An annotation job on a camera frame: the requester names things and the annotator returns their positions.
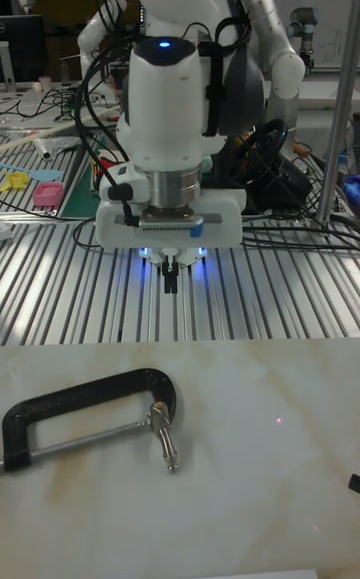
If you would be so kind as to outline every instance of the workbench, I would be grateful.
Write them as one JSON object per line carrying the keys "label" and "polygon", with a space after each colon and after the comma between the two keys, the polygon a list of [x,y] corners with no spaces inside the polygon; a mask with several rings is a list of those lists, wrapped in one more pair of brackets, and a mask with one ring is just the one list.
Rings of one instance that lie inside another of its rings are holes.
{"label": "workbench", "polygon": [[[6,162],[49,167],[31,144]],[[56,159],[65,199],[87,163],[82,153]],[[32,209],[35,185],[6,201]],[[1,345],[360,336],[357,253],[263,249],[254,232],[257,248],[209,250],[181,271],[178,295],[165,295],[158,269],[136,251],[76,246],[77,222],[34,221],[7,206],[0,218],[13,226],[13,240],[0,242]],[[88,224],[80,240],[94,243],[94,233]]]}
{"label": "workbench", "polygon": [[[359,351],[356,339],[1,348],[0,416],[67,386],[165,372],[179,468],[149,432],[0,476],[0,576],[359,579],[360,496],[347,487],[360,473]],[[143,421],[150,403],[40,422],[31,448]]]}

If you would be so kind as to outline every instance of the metal pole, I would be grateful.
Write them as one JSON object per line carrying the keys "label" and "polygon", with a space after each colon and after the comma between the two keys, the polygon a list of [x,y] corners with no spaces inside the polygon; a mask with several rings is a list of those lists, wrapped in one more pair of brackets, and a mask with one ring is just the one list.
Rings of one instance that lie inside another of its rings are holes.
{"label": "metal pole", "polygon": [[360,0],[352,0],[334,118],[331,127],[329,152],[317,212],[319,221],[328,221],[331,214],[337,179],[338,156],[344,145],[346,123],[351,109],[351,99],[359,54]]}

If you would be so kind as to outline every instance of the green mat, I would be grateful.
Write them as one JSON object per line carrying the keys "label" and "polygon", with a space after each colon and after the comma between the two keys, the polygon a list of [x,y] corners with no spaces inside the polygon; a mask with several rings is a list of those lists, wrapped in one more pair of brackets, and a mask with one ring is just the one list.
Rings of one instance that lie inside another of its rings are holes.
{"label": "green mat", "polygon": [[100,198],[90,192],[90,178],[89,165],[61,213],[62,217],[95,217]]}

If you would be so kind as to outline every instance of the yellow object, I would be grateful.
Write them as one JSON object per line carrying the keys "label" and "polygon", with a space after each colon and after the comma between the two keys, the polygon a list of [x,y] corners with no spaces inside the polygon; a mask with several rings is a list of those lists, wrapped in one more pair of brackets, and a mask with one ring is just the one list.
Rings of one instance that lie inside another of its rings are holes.
{"label": "yellow object", "polygon": [[6,181],[2,186],[0,186],[0,192],[10,190],[11,188],[15,188],[15,190],[23,190],[30,181],[27,172],[16,171],[11,175],[7,172],[7,170],[4,170],[4,172]]}

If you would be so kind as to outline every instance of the marble surface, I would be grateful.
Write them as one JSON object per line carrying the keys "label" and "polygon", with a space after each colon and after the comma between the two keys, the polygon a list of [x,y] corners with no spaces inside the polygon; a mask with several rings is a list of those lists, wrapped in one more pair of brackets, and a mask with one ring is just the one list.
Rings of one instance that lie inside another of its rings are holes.
{"label": "marble surface", "polygon": [[238,575],[237,577],[216,577],[215,579],[317,579],[315,570],[294,570],[293,572],[267,572],[261,575]]}
{"label": "marble surface", "polygon": [[[1,579],[360,577],[360,340],[2,348],[0,415],[139,367],[178,393],[171,476],[151,435],[0,477]],[[38,424],[45,446],[145,418],[147,395]]]}

